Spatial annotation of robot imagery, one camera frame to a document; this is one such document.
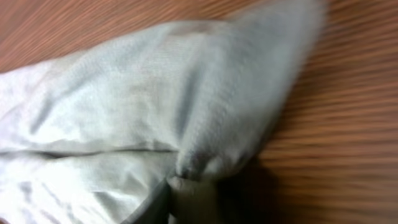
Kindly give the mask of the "light blue t-shirt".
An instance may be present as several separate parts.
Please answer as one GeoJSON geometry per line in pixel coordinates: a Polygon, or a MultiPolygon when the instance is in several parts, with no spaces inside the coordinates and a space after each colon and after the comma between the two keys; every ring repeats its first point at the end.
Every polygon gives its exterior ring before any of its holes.
{"type": "Polygon", "coordinates": [[[276,1],[3,73],[1,222],[121,223],[164,179],[239,172],[325,15],[324,1],[276,1]]]}

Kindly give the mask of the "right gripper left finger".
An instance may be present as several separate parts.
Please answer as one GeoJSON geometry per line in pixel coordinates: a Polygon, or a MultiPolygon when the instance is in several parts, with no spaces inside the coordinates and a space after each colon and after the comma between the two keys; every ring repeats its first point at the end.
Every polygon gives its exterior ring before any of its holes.
{"type": "Polygon", "coordinates": [[[164,179],[121,224],[168,224],[170,194],[170,186],[164,179]]]}

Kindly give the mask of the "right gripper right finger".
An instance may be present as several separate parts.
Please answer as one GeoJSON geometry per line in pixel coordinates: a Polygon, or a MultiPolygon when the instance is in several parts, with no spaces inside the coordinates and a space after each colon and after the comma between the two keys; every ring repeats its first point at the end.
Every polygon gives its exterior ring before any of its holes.
{"type": "Polygon", "coordinates": [[[170,187],[170,218],[174,224],[221,224],[216,185],[179,177],[167,179],[170,187]]]}

